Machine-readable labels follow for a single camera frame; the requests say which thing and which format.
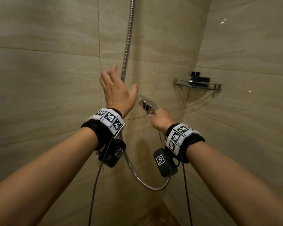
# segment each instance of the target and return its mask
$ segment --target wire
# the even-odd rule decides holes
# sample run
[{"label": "wire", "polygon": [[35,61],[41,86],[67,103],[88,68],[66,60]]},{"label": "wire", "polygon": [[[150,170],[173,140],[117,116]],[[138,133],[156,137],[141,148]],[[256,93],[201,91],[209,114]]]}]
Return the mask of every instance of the wire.
[{"label": "wire", "polygon": [[186,201],[188,202],[190,223],[191,223],[191,226],[193,226],[193,223],[192,223],[192,216],[191,216],[191,209],[190,209],[189,194],[188,194],[188,187],[186,186],[186,172],[185,172],[185,170],[184,170],[184,163],[182,163],[182,169],[183,169],[184,186],[185,186],[185,188],[186,188]]},{"label": "wire", "polygon": [[111,140],[110,140],[110,142],[109,142],[109,144],[108,144],[107,150],[106,150],[106,152],[105,152],[105,154],[104,154],[103,160],[102,160],[101,165],[100,165],[100,167],[99,167],[99,171],[97,172],[97,177],[96,177],[95,182],[94,182],[93,192],[92,192],[92,200],[91,200],[91,206],[90,206],[90,212],[89,212],[88,226],[90,226],[90,224],[91,224],[91,216],[92,216],[92,209],[93,209],[95,188],[97,187],[97,180],[98,180],[98,178],[99,178],[99,175],[100,175],[100,172],[101,172],[103,163],[104,163],[105,156],[106,156],[106,154],[107,154],[107,152],[108,152],[108,148],[109,148],[109,146],[110,146],[112,140],[113,140],[113,137],[111,138]]}]

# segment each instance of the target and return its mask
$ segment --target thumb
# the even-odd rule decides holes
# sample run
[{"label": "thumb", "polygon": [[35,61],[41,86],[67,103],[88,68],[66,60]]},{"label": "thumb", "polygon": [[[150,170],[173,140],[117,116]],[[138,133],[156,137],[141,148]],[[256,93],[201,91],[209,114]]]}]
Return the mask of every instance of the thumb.
[{"label": "thumb", "polygon": [[129,94],[130,98],[131,98],[131,99],[134,99],[134,100],[136,101],[136,97],[137,97],[138,91],[139,91],[139,89],[138,89],[138,87],[137,87],[137,84],[134,84],[134,85],[132,86],[132,90],[131,90],[131,92],[130,92],[130,94]]}]

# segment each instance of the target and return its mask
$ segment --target shower head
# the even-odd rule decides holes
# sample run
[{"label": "shower head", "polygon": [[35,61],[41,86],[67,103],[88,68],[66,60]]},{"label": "shower head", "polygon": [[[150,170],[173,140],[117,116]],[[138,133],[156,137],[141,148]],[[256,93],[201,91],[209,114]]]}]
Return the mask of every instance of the shower head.
[{"label": "shower head", "polygon": [[147,112],[147,115],[149,116],[150,114],[155,115],[156,111],[158,110],[157,105],[151,101],[149,98],[146,98],[142,95],[139,95],[139,105]]}]

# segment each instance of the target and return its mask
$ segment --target tile wall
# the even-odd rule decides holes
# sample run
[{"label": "tile wall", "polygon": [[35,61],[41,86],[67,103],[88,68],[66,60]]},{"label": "tile wall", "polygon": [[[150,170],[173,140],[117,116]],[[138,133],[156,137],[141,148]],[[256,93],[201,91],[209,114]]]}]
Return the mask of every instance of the tile wall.
[{"label": "tile wall", "polygon": [[[211,0],[136,0],[126,86],[171,111],[180,122]],[[0,0],[0,181],[71,136],[105,106],[98,78],[121,72],[130,0]],[[124,140],[137,173],[165,182],[152,159],[158,133],[135,106]],[[92,155],[40,225],[86,225],[99,162]],[[132,225],[164,200],[132,176],[124,158],[104,167],[93,225]]]},{"label": "tile wall", "polygon": [[[283,0],[212,0],[196,71],[222,91],[191,89],[183,122],[283,197]],[[186,166],[195,225],[235,225]],[[165,203],[189,225],[182,171]]]}]

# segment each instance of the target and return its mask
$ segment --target metal shower hose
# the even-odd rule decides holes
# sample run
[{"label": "metal shower hose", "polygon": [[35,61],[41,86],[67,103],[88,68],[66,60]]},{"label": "metal shower hose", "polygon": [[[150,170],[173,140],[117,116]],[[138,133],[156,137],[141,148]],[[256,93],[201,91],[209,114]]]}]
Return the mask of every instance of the metal shower hose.
[{"label": "metal shower hose", "polygon": [[[134,15],[134,1],[135,0],[131,0],[131,4],[130,4],[130,15],[129,15],[129,23],[128,23],[128,33],[127,33],[127,42],[126,42],[126,48],[125,48],[125,55],[124,55],[124,62],[123,62],[123,67],[122,67],[122,81],[125,81],[125,77],[126,77],[126,69],[127,69],[127,61],[128,61],[128,56],[129,56],[129,49],[130,49],[130,38],[131,38],[131,30],[132,30],[132,23],[133,23],[133,15]],[[134,177],[136,178],[137,181],[139,181],[140,184],[142,184],[144,187],[146,187],[149,190],[154,190],[154,191],[159,191],[162,190],[163,188],[166,187],[166,185],[168,184],[170,177],[168,178],[168,180],[166,181],[166,183],[159,188],[154,188],[151,187],[149,185],[147,185],[146,183],[144,183],[136,174],[136,172],[134,171],[134,168],[130,162],[130,159],[127,155],[127,152],[124,151],[124,157],[126,159],[126,162],[128,164],[128,167],[130,168],[132,174],[134,175]]]}]

